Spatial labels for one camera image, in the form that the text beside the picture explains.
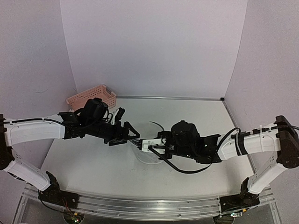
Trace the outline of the pink plastic basket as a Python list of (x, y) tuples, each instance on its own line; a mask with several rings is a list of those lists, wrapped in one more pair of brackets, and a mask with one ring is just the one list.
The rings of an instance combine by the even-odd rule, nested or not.
[(83, 108), (89, 99), (100, 98), (111, 109), (116, 106), (116, 94), (101, 84), (66, 99), (72, 110)]

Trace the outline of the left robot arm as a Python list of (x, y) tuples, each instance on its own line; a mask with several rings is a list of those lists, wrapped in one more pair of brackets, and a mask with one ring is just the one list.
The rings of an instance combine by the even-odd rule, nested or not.
[[(0, 169), (25, 181), (40, 191), (53, 204), (63, 199), (55, 177), (41, 171), (42, 162), (37, 157), (22, 156), (38, 147), (42, 151), (38, 156), (46, 155), (53, 140), (70, 140), (93, 136), (103, 139), (109, 146), (125, 144), (139, 138), (140, 134), (129, 122), (121, 122), (125, 109), (118, 108), (109, 112), (108, 105), (100, 98), (89, 99), (85, 105), (75, 111), (60, 112), (47, 117), (27, 119), (6, 119), (0, 116)], [(32, 146), (18, 153), (14, 147)]]

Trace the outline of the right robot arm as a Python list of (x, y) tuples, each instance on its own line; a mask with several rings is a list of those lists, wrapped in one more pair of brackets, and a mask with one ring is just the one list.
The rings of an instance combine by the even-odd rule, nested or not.
[(201, 136), (194, 124), (182, 120), (158, 136), (165, 149), (158, 157), (167, 163), (174, 155), (211, 165), (237, 156), (272, 152), (267, 162), (245, 181), (245, 189), (235, 196), (240, 207), (250, 203), (254, 194), (261, 193), (281, 173), (299, 166), (299, 128), (282, 115), (274, 123), (251, 131), (242, 132), (236, 127), (224, 135), (209, 136)]

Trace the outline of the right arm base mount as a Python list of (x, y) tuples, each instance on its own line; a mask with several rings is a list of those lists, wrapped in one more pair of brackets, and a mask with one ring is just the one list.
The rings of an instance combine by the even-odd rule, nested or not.
[(234, 210), (248, 209), (260, 204), (259, 194), (249, 193), (247, 177), (241, 185), (239, 194), (220, 197), (221, 213), (225, 214)]

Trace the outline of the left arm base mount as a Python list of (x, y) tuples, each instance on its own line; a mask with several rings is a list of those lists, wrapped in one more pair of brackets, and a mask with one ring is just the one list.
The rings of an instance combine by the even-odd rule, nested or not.
[(41, 202), (68, 207), (69, 209), (77, 208), (79, 195), (61, 190), (56, 177), (49, 171), (46, 171), (45, 173), (50, 179), (50, 186), (44, 191), (39, 191), (39, 200)]

